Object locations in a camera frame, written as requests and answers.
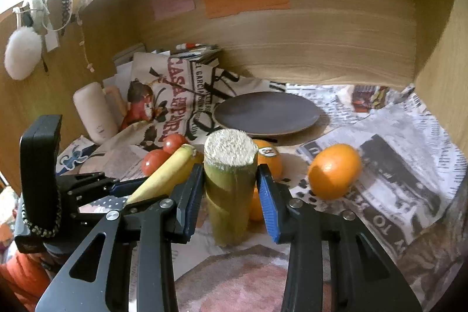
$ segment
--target orange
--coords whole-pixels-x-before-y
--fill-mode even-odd
[[[343,197],[361,173],[359,153],[347,144],[334,144],[320,152],[307,171],[312,191],[321,199]]]
[[[255,222],[263,221],[263,212],[261,211],[260,196],[258,195],[257,185],[255,185],[254,196],[250,204],[249,220]]]
[[[283,165],[278,150],[269,142],[259,139],[254,139],[258,147],[257,161],[258,165],[266,164],[270,168],[271,175],[276,181],[281,180]]]

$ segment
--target white bottle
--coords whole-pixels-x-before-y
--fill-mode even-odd
[[[103,144],[118,132],[118,126],[104,97],[106,89],[97,82],[77,90],[73,102],[81,121],[96,144]]]

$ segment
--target gray plate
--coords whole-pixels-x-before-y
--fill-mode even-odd
[[[312,126],[320,109],[308,99],[281,92],[256,92],[232,97],[214,110],[216,122],[249,135],[292,134]]]

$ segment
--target orange fabric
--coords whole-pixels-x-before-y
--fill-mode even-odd
[[[0,264],[0,276],[8,282],[11,290],[30,312],[34,312],[37,302],[50,283],[36,257],[20,252],[8,263]]]

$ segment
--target tomato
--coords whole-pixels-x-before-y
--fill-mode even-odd
[[[141,172],[145,176],[151,176],[162,164],[170,158],[171,154],[162,149],[154,149],[147,153],[141,162]]]
[[[180,146],[188,142],[183,135],[175,133],[165,137],[162,143],[162,149],[172,155]]]

